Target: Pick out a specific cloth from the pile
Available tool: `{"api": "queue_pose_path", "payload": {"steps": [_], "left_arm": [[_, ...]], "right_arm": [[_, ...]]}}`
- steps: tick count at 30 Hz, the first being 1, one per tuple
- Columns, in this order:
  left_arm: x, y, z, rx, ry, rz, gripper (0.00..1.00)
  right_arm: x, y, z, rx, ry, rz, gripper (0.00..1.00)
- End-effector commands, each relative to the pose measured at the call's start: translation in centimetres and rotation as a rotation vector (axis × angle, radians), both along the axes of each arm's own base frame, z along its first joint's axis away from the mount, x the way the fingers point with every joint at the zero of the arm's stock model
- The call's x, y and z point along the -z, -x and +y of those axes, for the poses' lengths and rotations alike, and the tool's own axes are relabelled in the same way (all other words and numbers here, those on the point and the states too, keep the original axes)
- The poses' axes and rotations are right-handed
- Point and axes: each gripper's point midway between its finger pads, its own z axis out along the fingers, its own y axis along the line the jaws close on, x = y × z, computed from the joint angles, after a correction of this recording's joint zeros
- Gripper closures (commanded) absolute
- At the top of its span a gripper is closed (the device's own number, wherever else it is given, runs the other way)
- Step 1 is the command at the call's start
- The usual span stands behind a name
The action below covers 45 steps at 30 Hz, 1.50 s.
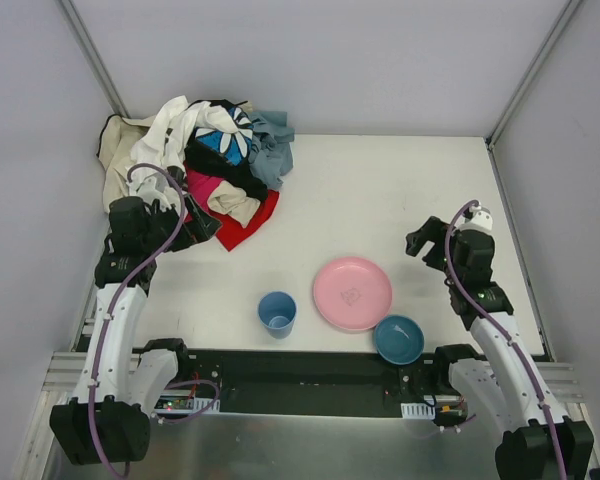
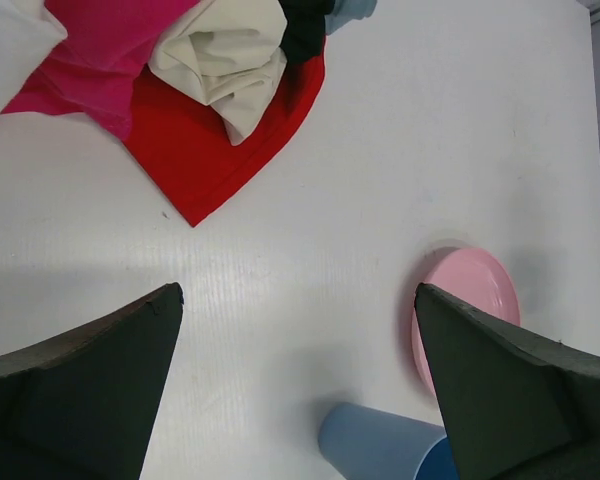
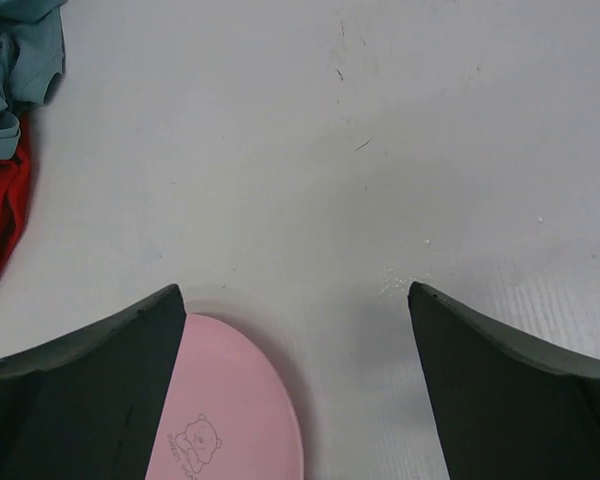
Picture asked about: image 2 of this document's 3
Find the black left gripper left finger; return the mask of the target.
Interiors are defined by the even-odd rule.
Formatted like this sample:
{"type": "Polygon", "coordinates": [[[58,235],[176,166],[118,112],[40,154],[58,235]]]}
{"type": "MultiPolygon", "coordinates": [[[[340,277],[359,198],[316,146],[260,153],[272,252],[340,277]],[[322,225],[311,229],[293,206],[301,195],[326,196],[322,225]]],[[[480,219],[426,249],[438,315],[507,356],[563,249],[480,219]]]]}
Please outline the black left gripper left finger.
{"type": "Polygon", "coordinates": [[[119,310],[0,356],[0,479],[139,478],[184,294],[119,310]]]}

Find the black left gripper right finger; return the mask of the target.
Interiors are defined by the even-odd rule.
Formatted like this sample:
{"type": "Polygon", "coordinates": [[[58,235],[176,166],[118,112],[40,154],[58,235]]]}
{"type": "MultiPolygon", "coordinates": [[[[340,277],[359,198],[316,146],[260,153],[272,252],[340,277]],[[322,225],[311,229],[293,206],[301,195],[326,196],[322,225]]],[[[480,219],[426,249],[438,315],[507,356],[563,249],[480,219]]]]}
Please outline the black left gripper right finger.
{"type": "Polygon", "coordinates": [[[414,307],[462,479],[600,479],[600,357],[433,284],[414,307]]]}

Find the black printed cloth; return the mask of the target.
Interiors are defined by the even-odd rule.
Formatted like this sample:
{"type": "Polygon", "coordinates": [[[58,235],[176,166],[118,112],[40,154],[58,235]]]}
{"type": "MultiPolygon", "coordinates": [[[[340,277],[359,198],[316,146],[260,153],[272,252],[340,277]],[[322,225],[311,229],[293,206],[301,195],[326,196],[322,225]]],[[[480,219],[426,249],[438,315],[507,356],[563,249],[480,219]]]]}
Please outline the black printed cloth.
{"type": "Polygon", "coordinates": [[[280,0],[287,26],[280,44],[287,62],[303,64],[322,53],[326,37],[325,17],[334,0],[280,0]]]}

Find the grey-blue cloth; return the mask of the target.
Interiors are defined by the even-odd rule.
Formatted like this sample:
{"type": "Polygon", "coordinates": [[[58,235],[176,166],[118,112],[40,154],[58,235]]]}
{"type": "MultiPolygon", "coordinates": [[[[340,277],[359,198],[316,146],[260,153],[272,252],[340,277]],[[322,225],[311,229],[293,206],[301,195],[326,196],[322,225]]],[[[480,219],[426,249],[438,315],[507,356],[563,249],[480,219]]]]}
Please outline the grey-blue cloth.
{"type": "Polygon", "coordinates": [[[325,16],[326,34],[333,34],[351,21],[369,18],[376,5],[377,0],[336,0],[333,10],[325,16]]]}

